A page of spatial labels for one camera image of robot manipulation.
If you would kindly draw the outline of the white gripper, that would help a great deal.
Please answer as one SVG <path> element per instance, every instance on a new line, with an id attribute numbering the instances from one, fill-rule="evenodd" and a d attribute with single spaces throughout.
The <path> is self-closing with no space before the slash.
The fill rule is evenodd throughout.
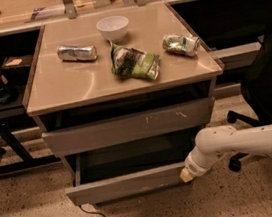
<path id="1" fill-rule="evenodd" d="M 189 155 L 185 158 L 184 161 L 184 167 L 180 172 L 180 179 L 183 182 L 191 182 L 195 178 L 198 178 L 199 176 L 205 175 L 205 173 L 208 172 L 207 168 L 202 168 L 197 163 L 194 162 L 194 160 Z"/>

